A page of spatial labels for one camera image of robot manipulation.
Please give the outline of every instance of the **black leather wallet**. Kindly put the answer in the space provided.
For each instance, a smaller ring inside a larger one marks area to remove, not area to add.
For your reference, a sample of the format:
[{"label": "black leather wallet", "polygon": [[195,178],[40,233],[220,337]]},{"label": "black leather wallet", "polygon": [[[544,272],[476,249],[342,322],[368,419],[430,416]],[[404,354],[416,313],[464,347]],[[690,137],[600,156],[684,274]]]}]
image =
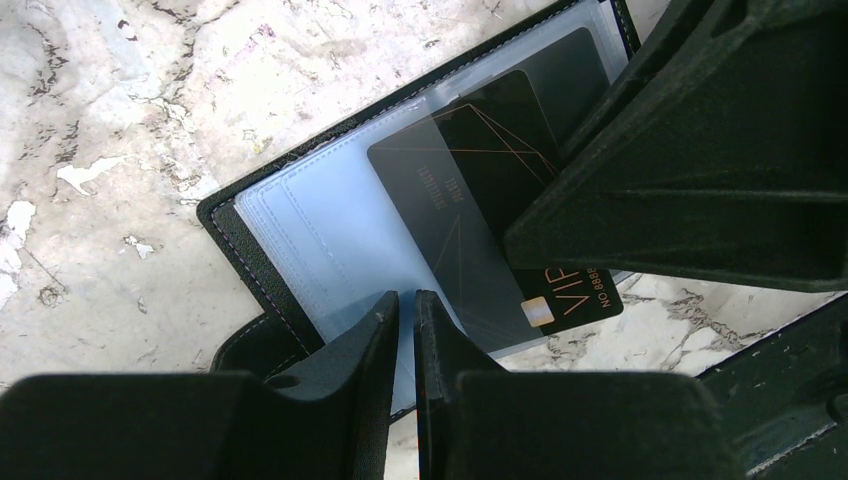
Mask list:
[{"label": "black leather wallet", "polygon": [[[640,44],[624,0],[600,1],[610,1],[624,49],[628,57],[632,56]],[[573,0],[555,2],[328,128],[270,164],[211,195],[198,205],[197,216],[201,223],[233,264],[241,280],[264,310],[262,315],[242,327],[221,346],[211,367],[213,371],[247,370],[259,378],[267,379],[324,346],[321,336],[303,308],[236,212],[234,207],[236,195],[308,154],[319,145],[357,128],[451,72],[472,64],[508,40],[577,3]],[[397,412],[394,418],[403,413]]]}]

